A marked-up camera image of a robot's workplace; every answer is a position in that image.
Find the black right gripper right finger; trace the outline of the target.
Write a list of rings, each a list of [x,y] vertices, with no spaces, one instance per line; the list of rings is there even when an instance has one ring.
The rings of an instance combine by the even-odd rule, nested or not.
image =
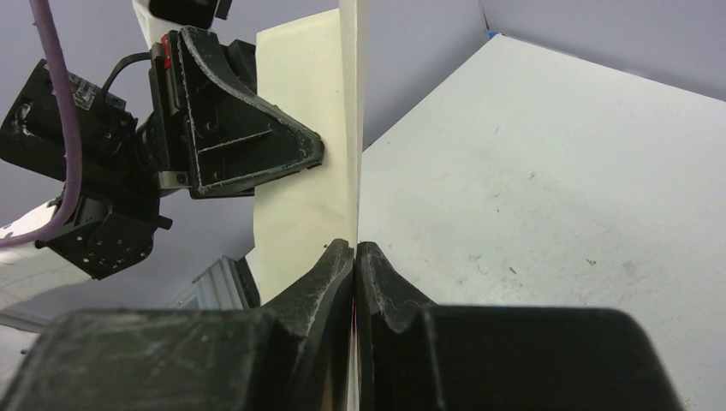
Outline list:
[[[678,410],[646,333],[606,308],[439,305],[357,247],[363,410]]]

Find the tan letter paper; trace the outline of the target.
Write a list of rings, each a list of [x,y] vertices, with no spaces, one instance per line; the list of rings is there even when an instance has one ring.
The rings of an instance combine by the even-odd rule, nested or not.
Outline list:
[[[360,408],[353,265],[369,14],[367,1],[341,1],[257,36],[259,96],[280,130],[254,190],[255,277],[299,337],[286,410]]]

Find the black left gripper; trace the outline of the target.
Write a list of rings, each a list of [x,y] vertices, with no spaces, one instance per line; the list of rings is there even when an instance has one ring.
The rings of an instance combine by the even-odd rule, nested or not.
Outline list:
[[[75,74],[82,138],[80,198],[55,234],[36,242],[101,280],[146,259],[161,191],[194,199],[251,196],[264,183],[323,163],[321,137],[257,93],[255,47],[222,45],[185,26],[151,49],[148,164],[124,100]],[[63,181],[62,125],[46,60],[39,60],[1,127],[2,160]]]

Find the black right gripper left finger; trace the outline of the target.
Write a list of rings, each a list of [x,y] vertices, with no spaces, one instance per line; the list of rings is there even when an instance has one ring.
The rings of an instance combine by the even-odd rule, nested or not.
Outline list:
[[[4,410],[318,410],[346,404],[354,250],[336,239],[262,307],[81,311],[39,336]]]

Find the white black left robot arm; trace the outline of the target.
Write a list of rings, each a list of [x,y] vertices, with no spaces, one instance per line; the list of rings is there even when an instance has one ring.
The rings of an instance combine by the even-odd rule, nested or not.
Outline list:
[[[164,196],[247,197],[319,166],[324,142],[258,93],[256,49],[212,30],[227,1],[136,1],[146,49],[105,83],[39,61],[1,125],[1,158],[63,182],[1,229],[1,305],[146,259]]]

